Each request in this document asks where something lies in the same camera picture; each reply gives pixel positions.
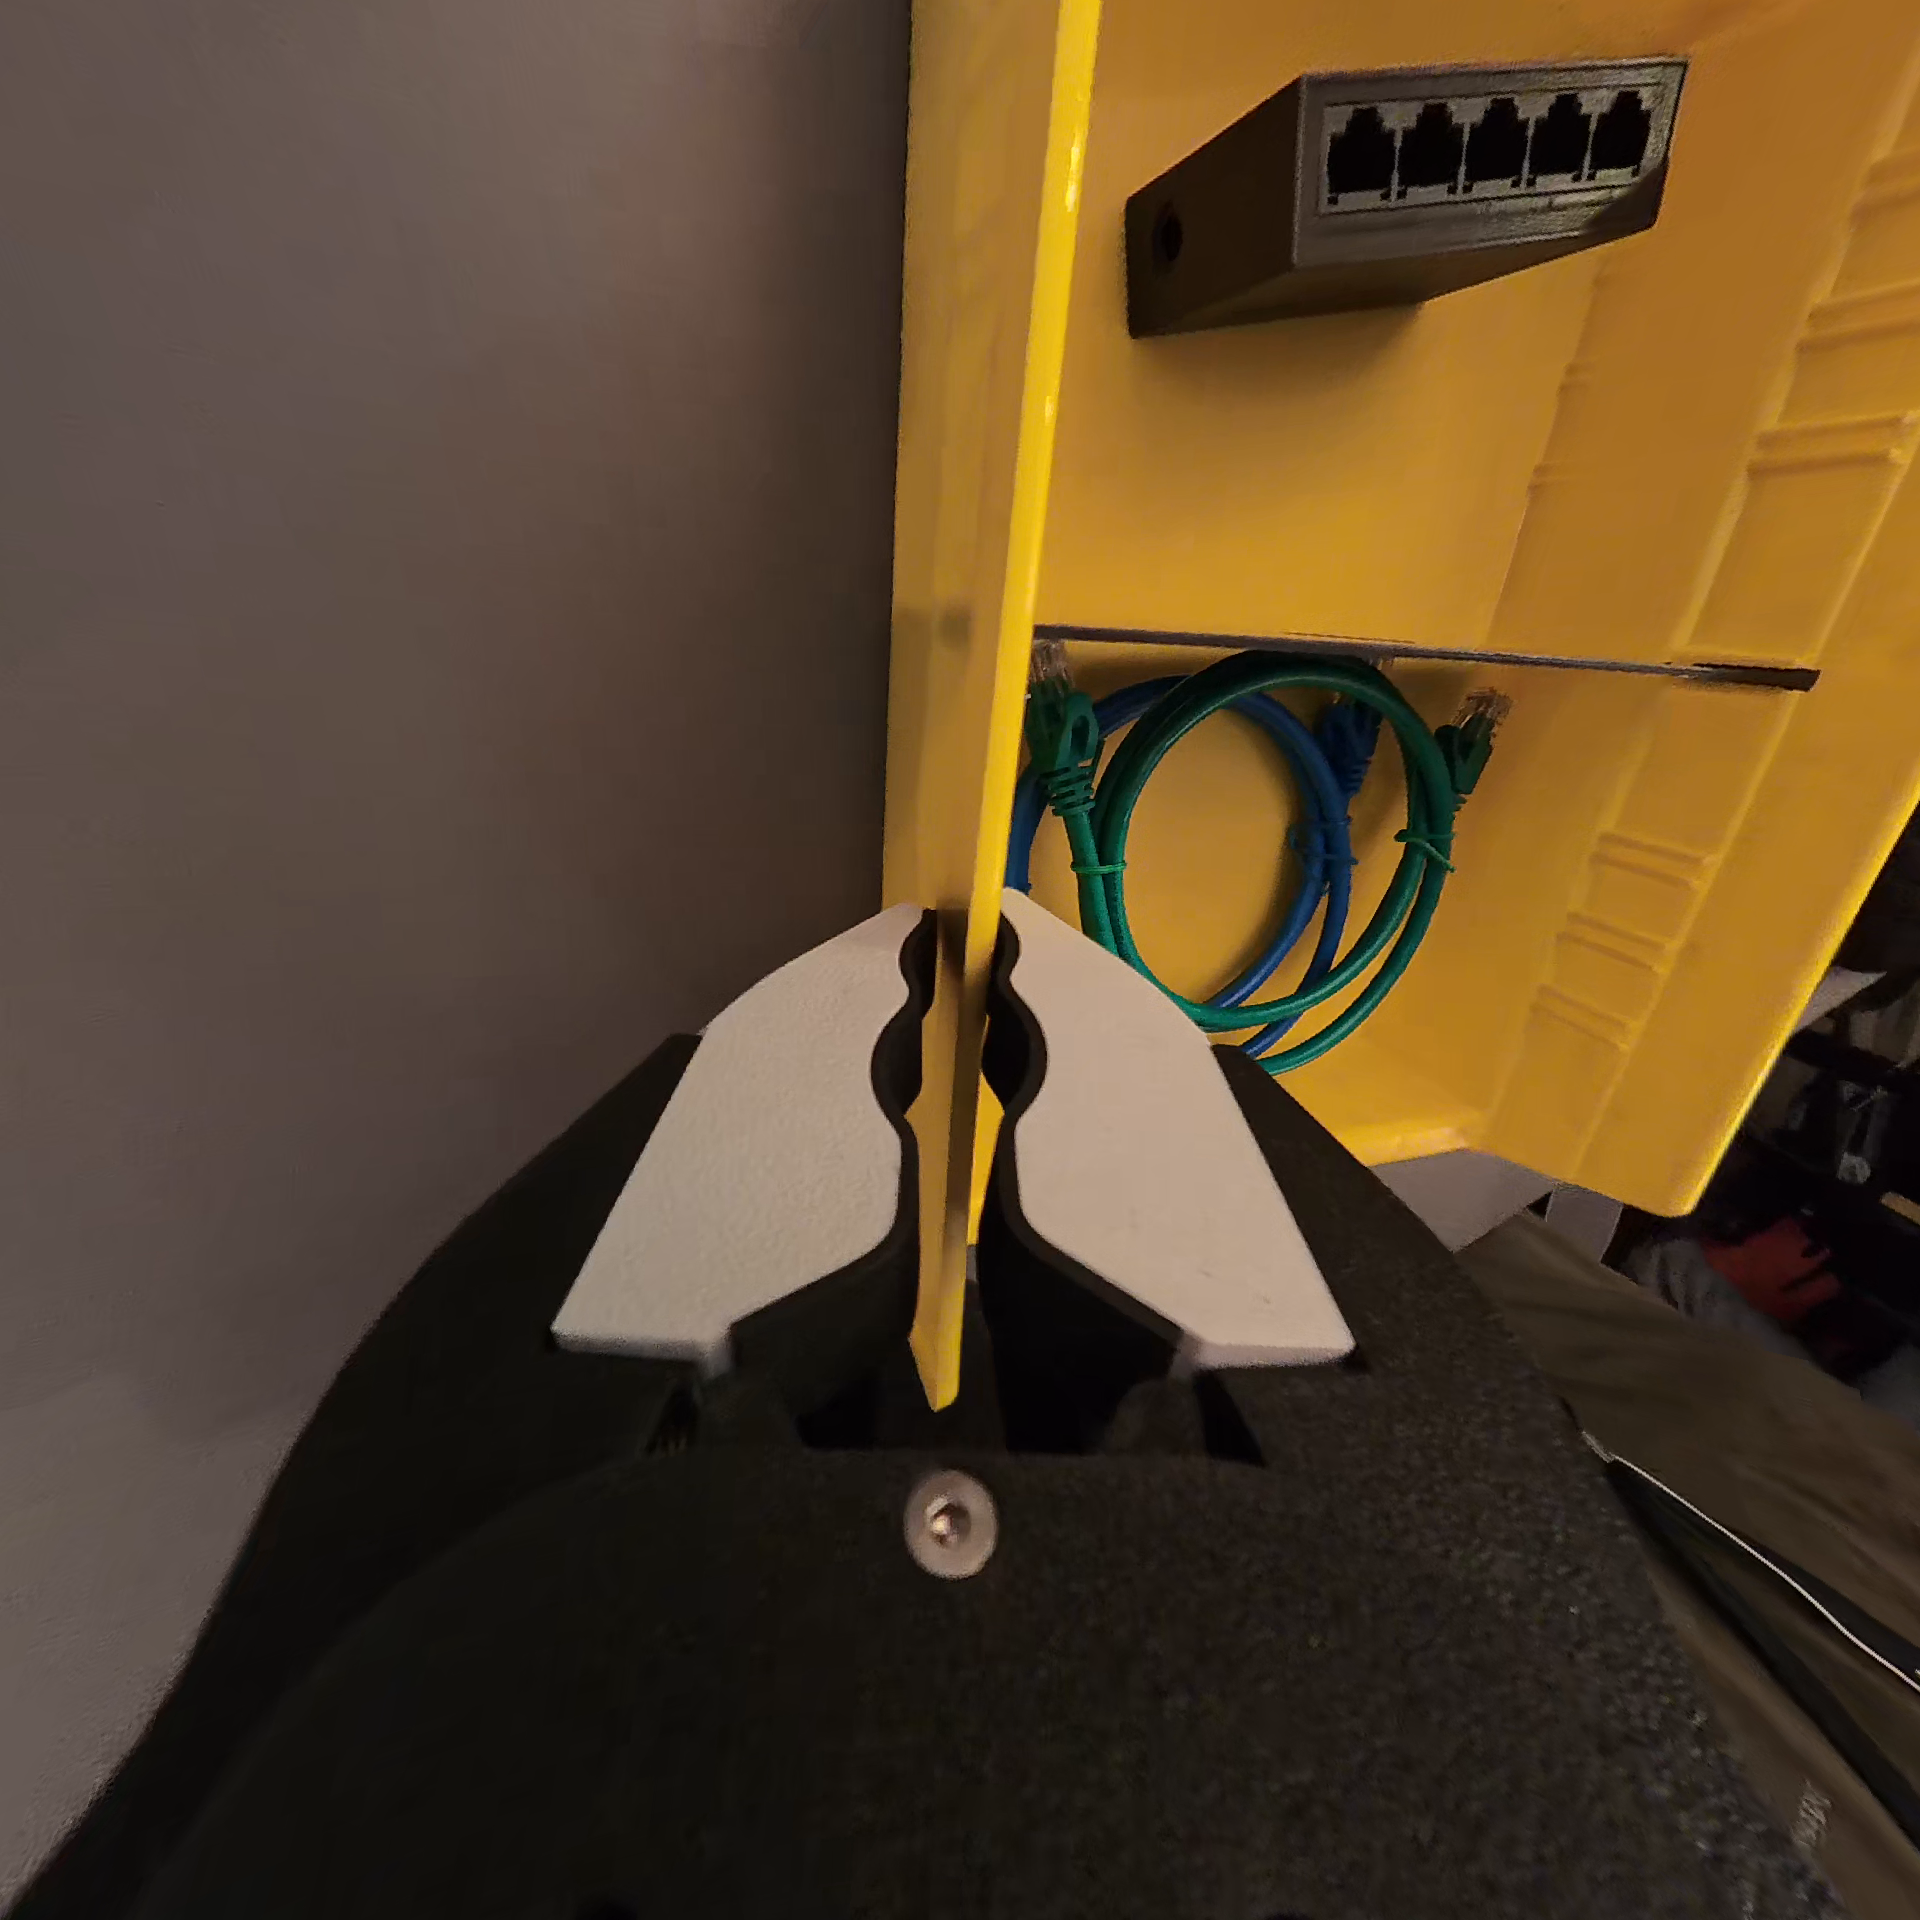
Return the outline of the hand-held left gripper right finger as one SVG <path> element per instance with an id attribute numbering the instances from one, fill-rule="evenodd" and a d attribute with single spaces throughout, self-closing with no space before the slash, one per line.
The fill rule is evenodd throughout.
<path id="1" fill-rule="evenodd" d="M 1058 1391 L 1356 1352 L 1225 1058 L 1123 960 L 1007 890 L 979 1203 L 996 1357 Z"/>

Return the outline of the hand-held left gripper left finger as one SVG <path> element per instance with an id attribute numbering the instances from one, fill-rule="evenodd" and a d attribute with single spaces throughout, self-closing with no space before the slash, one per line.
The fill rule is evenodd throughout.
<path id="1" fill-rule="evenodd" d="M 739 1375 L 794 1420 L 905 1352 L 935 971 L 935 912 L 894 904 L 703 1030 L 552 1318 L 558 1350 Z"/>

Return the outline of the yellow plastic bin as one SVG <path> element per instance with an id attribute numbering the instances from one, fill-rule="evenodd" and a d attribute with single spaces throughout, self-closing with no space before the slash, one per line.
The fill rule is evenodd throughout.
<path id="1" fill-rule="evenodd" d="M 1687 76 L 1652 228 L 1410 311 L 1134 341 L 1123 206 L 1312 72 Z M 1691 1212 L 1918 805 L 1918 2 L 915 2 L 881 901 L 943 920 L 926 1396 L 1034 624 L 1500 670 L 1443 913 L 1285 1090 Z"/>

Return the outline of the black bin divider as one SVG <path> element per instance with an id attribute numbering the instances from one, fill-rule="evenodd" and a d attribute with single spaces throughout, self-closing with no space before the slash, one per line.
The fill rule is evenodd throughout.
<path id="1" fill-rule="evenodd" d="M 1696 684 L 1733 684 L 1753 693 L 1811 693 L 1817 670 L 1811 665 L 1775 665 L 1775 662 L 1676 662 L 1676 659 L 1608 659 L 1608 656 L 1553 656 L 1521 649 L 1474 649 L 1474 647 L 1422 647 L 1415 640 L 1363 640 L 1329 633 L 1175 633 L 1175 629 L 1140 629 L 1140 628 L 1087 628 L 1071 621 L 1034 624 L 1034 640 L 1062 647 L 1150 647 L 1150 649 L 1212 649 L 1212 654 L 1253 654 L 1253 656 L 1315 656 L 1315 659 L 1366 659 L 1385 662 L 1484 662 L 1505 670 L 1565 670 L 1565 673 L 1608 673 L 1632 680 L 1665 680 Z"/>

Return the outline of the black network switch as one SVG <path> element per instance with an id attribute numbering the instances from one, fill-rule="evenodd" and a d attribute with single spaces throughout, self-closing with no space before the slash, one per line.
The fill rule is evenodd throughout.
<path id="1" fill-rule="evenodd" d="M 1126 329 L 1418 308 L 1642 235 L 1687 59 L 1310 72 L 1126 200 Z"/>

